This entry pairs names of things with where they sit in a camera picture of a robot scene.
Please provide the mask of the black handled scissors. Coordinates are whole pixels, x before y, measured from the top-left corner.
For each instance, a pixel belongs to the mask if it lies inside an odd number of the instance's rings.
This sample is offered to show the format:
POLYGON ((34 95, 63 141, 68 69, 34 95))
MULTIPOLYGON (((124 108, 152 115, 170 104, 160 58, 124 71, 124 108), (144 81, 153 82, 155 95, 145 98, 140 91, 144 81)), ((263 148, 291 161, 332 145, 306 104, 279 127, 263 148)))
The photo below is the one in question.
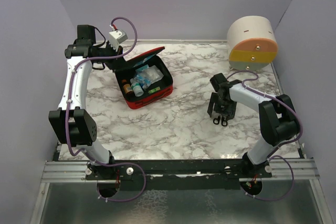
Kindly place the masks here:
POLYGON ((219 115, 218 117, 213 119, 213 123, 215 125, 221 125, 223 127, 226 127, 228 125, 228 120, 226 116, 219 115))

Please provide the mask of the brown bottle orange cap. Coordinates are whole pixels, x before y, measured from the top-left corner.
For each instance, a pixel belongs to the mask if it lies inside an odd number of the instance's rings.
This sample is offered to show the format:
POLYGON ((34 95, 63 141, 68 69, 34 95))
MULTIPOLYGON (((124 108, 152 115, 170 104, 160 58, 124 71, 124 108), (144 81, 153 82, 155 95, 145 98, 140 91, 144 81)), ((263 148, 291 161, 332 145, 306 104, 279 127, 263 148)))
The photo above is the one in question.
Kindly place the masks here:
POLYGON ((122 87, 123 87, 125 95, 127 95, 127 96, 134 95, 134 92, 131 88, 131 83, 130 83, 129 80, 123 79, 122 80, 122 87))

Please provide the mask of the blue yellow plaster pack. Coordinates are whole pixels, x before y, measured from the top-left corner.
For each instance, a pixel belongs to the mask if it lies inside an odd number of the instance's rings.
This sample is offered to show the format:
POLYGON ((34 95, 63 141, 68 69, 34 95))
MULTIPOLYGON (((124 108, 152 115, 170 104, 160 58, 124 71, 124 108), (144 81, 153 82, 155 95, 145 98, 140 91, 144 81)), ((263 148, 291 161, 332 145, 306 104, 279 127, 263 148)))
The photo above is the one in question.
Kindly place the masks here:
POLYGON ((139 65, 142 65, 143 63, 147 62, 149 59, 151 59, 153 56, 155 56, 156 53, 143 53, 141 55, 138 55, 134 58, 132 58, 129 61, 130 67, 134 68, 137 67, 139 65))

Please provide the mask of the small green box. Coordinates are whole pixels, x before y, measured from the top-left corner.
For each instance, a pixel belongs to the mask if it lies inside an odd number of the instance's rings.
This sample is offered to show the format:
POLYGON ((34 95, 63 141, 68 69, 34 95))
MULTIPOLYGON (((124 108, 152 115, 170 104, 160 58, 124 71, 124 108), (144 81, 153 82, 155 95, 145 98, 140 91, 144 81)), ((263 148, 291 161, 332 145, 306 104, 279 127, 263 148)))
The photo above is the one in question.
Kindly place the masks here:
POLYGON ((148 93, 149 94, 153 94, 153 93, 156 93, 156 92, 160 91, 160 89, 161 89, 160 87, 156 87, 156 88, 154 88, 152 90, 149 90, 148 93))

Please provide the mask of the blue packets clear bag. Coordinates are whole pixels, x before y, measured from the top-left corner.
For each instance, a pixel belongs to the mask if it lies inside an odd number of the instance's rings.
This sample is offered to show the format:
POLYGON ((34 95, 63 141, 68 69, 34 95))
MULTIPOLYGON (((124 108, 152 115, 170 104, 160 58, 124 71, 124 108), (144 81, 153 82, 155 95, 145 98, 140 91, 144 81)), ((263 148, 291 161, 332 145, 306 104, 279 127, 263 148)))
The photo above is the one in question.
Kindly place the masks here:
POLYGON ((143 71, 137 71, 135 73, 135 76, 133 78, 135 82, 138 82, 142 89, 146 90, 152 82, 149 80, 148 75, 146 74, 145 70, 143 71))

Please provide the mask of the clear bottle green label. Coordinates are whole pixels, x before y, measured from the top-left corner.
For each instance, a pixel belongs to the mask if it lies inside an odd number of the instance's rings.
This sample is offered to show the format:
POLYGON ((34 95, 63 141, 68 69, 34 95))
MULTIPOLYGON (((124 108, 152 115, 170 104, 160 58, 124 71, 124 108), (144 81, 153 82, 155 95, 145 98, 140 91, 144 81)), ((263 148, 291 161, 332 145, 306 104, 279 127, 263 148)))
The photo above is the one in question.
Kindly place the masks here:
POLYGON ((131 84, 131 88, 132 88, 132 90, 134 92, 134 95, 136 97, 140 97, 140 96, 144 95, 144 91, 143 91, 141 85, 138 82, 133 82, 131 84))

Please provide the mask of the red black medicine case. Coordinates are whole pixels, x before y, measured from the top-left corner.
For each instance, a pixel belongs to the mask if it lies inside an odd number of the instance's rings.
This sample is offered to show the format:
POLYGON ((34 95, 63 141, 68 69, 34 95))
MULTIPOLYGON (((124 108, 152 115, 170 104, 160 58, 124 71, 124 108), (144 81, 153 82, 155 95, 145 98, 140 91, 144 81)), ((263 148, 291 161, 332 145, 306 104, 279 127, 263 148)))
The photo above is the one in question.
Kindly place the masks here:
POLYGON ((173 78, 159 57, 165 48, 146 51, 130 60, 123 57, 112 61, 122 95, 131 109, 139 109, 173 92, 173 78))

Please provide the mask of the white gauze clear bag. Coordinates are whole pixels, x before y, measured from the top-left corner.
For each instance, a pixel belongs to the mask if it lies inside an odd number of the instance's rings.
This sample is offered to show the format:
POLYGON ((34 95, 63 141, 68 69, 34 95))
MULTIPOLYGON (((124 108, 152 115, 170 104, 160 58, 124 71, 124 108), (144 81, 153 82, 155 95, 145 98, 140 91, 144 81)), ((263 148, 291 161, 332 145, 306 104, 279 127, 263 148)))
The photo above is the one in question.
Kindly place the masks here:
POLYGON ((151 66, 145 72, 152 83, 160 81, 164 77, 164 74, 157 66, 151 66))

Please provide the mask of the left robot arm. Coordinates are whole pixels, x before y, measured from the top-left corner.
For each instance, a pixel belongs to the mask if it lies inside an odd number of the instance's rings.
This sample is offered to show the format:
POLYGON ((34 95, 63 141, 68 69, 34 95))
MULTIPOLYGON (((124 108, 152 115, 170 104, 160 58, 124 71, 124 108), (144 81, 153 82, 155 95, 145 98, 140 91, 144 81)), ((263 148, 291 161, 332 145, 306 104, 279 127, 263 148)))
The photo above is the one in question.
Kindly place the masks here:
POLYGON ((100 57, 118 56, 123 52, 120 44, 127 35, 115 26, 111 28, 109 38, 97 44, 96 27, 77 27, 77 39, 65 49, 67 77, 64 93, 57 109, 48 114, 60 143, 67 145, 72 156, 83 153, 91 165, 98 166, 98 173, 104 179, 115 175, 116 166, 111 152, 97 140, 97 124, 86 110, 86 94, 93 63, 100 57))

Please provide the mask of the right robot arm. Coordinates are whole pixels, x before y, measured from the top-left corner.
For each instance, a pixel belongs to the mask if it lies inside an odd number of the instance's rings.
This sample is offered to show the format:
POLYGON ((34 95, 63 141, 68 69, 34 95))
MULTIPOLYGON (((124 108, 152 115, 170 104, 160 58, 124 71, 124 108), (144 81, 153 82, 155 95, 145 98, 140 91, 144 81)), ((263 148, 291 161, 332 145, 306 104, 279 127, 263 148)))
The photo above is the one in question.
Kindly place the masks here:
POLYGON ((208 104, 207 113, 218 117, 215 125, 228 125, 235 117, 237 103, 241 103, 259 114, 261 137, 255 146, 242 157, 241 171, 246 177, 254 177, 270 156, 281 146, 294 141, 293 137, 302 135, 303 127, 293 107, 291 98, 285 94, 279 96, 253 89, 244 81, 229 81, 218 73, 210 78, 214 88, 208 104))

